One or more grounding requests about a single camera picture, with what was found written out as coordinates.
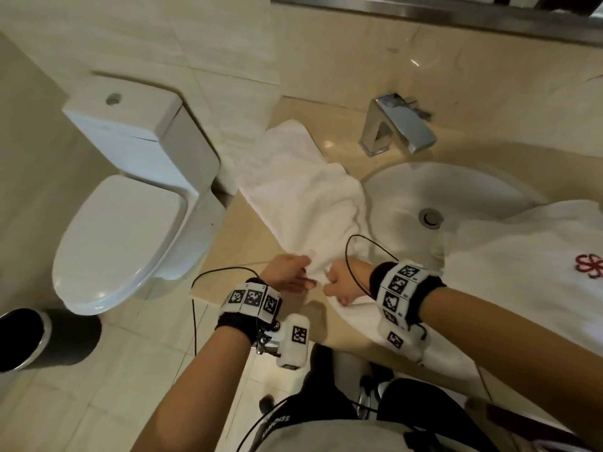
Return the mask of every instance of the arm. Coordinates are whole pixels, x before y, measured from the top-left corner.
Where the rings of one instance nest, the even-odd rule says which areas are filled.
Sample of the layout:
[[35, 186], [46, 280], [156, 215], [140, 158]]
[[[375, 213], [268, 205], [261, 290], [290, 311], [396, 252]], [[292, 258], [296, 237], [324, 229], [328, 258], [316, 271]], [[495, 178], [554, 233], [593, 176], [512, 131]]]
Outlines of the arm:
[[[368, 290], [375, 268], [350, 259]], [[364, 293], [336, 261], [324, 294], [346, 305]], [[603, 449], [603, 358], [528, 319], [452, 288], [426, 296], [418, 316], [477, 364]]]
[[[304, 294], [307, 257], [281, 255], [260, 278], [280, 292]], [[220, 439], [235, 397], [251, 339], [231, 326], [218, 326], [184, 373], [163, 397], [132, 452], [208, 452]]]

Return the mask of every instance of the hand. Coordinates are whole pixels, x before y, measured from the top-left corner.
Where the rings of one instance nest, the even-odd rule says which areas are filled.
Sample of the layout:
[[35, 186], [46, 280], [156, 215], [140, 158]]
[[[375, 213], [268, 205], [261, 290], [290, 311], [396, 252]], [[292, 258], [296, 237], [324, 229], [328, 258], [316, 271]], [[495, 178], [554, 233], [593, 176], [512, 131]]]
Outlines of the hand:
[[281, 254], [272, 259], [260, 274], [260, 279], [279, 293], [305, 295], [316, 287], [316, 281], [308, 279], [305, 267], [312, 260], [308, 256]]
[[[362, 260], [358, 260], [356, 257], [348, 257], [350, 262], [350, 268], [354, 276], [362, 284], [365, 290], [369, 291], [369, 280], [371, 273], [373, 272], [374, 266]], [[354, 282], [350, 275], [345, 260], [334, 261], [327, 273], [327, 279], [330, 284], [323, 288], [325, 296], [336, 296], [337, 301], [342, 306], [347, 306], [353, 303], [354, 300], [360, 296], [366, 295], [362, 291], [358, 284]]]

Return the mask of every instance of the toilet seat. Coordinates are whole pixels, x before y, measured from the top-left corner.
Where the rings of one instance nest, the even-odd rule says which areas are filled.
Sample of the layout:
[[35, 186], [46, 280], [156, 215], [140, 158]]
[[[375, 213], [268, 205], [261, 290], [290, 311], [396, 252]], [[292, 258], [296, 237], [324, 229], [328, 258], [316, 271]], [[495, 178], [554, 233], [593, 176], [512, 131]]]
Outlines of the toilet seat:
[[67, 308], [94, 315], [135, 291], [174, 240], [186, 207], [177, 193], [124, 176], [101, 182], [54, 259], [52, 281]]

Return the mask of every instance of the red logo on towel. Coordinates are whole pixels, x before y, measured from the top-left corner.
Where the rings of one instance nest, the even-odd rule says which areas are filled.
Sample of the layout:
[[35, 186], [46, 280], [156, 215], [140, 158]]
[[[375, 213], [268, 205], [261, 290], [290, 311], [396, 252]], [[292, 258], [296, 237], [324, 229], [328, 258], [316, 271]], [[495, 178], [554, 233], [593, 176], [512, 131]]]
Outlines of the red logo on towel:
[[576, 257], [575, 268], [580, 273], [588, 273], [591, 279], [603, 277], [603, 258], [594, 254], [582, 254]]

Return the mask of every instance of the black trash can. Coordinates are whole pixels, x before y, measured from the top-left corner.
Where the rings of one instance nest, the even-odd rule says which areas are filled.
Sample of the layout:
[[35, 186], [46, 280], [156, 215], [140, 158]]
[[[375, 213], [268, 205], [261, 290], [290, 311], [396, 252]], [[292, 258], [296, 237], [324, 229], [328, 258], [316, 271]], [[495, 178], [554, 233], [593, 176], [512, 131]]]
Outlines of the black trash can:
[[15, 309], [0, 316], [0, 373], [79, 363], [94, 350], [101, 332], [97, 316]]

